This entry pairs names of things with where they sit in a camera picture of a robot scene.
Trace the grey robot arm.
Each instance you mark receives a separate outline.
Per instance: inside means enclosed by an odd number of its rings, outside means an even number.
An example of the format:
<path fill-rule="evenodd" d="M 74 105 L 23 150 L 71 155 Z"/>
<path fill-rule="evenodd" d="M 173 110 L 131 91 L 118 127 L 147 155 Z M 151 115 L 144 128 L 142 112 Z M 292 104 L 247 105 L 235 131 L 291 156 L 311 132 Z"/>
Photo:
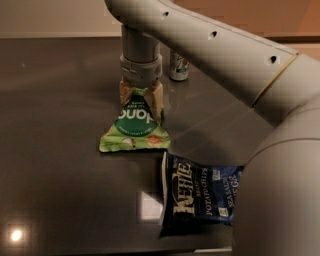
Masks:
<path fill-rule="evenodd" d="M 105 3 L 275 125 L 241 178 L 232 255 L 320 256 L 318 61 L 171 0 Z"/>

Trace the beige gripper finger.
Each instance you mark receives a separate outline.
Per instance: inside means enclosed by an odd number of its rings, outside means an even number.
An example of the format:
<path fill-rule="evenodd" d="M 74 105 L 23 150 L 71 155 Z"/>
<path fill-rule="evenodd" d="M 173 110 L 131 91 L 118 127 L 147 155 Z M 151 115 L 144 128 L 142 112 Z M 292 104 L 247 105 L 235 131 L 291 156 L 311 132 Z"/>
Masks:
<path fill-rule="evenodd" d="M 125 79 L 120 81 L 119 91 L 120 91 L 120 104 L 124 106 L 131 98 L 131 94 L 134 87 L 131 83 L 127 82 Z"/>
<path fill-rule="evenodd" d="M 144 98 L 151 109 L 152 115 L 154 117 L 159 117 L 164 107 L 163 85 L 158 83 L 149 87 L 145 92 Z"/>

